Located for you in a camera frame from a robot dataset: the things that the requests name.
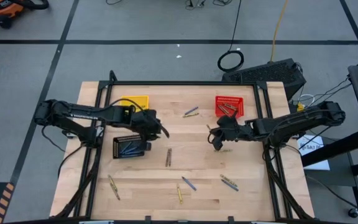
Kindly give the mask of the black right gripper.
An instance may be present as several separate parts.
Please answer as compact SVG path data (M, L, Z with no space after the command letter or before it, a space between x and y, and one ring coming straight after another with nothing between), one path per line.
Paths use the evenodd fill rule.
M209 135L213 136L212 145L215 151L220 151L223 141L253 141L254 131L251 126L229 123L209 130Z

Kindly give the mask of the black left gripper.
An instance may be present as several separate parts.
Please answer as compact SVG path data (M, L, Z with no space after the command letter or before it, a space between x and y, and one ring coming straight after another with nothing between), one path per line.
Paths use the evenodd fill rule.
M169 138L170 134L156 117L155 110L143 110L132 115L132 131L140 134L142 139L154 141L160 138L161 131Z

